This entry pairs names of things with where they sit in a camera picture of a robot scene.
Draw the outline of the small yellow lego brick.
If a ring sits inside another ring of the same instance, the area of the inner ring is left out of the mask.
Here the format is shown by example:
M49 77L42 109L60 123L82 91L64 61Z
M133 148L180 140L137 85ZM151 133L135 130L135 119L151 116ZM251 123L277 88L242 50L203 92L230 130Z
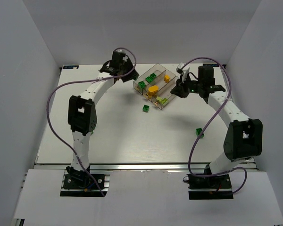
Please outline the small yellow lego brick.
M169 83L170 77L169 77L168 75L165 75L165 76L164 76L164 81L165 81L166 83Z

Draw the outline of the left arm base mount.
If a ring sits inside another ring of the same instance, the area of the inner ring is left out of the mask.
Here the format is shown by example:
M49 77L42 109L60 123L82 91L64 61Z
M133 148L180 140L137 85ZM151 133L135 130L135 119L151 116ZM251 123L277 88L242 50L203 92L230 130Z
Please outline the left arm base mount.
M96 186L94 180L90 177L82 182L72 178L68 173L64 173L60 197L105 197L108 188L110 175L109 174L93 174L101 191Z

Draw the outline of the small green lego brick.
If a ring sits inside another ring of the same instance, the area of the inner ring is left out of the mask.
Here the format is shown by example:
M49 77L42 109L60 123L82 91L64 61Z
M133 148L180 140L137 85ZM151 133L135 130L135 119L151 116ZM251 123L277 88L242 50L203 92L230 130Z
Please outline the small green lego brick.
M142 111L147 113L149 111L149 109L150 109L150 107L148 105L144 105L143 108L142 108Z

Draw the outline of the orange lego brick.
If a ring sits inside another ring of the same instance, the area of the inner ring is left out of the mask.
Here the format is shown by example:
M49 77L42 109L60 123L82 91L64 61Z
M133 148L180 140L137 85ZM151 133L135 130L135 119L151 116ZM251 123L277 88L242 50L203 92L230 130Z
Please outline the orange lego brick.
M157 85L150 86L148 88L148 95L153 96L159 91L159 87Z

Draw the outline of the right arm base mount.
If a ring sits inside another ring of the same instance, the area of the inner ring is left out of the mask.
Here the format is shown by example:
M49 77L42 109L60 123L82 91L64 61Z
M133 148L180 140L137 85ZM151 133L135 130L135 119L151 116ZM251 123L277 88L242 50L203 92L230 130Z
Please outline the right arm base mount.
M183 182L188 185L190 200L231 200L233 199L232 184L228 174L200 178L187 174Z

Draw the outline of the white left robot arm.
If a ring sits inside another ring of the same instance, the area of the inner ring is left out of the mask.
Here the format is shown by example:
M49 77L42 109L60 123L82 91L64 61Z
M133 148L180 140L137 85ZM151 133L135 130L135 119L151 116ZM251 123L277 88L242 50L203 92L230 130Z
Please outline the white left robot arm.
M113 51L111 60L103 64L97 80L80 95L71 96L68 104L67 122L73 135L73 161L67 172L80 188L91 182L89 162L89 141L97 125L96 105L105 92L118 80L127 82L139 77L129 56L118 48Z

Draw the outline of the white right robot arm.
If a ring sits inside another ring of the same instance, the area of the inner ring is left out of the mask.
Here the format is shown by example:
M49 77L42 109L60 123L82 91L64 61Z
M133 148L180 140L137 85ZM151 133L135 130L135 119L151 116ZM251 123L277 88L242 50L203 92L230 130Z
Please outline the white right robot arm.
M214 117L220 116L227 127L223 152L211 163L204 173L190 173L195 178L220 177L238 168L245 160L259 156L262 153L263 124L259 119L251 119L244 114L230 98L230 90L217 85L214 78L214 68L211 65L198 67L198 78L190 78L190 68L180 63L176 72L180 78L171 90L180 98L189 94L198 94L215 110Z

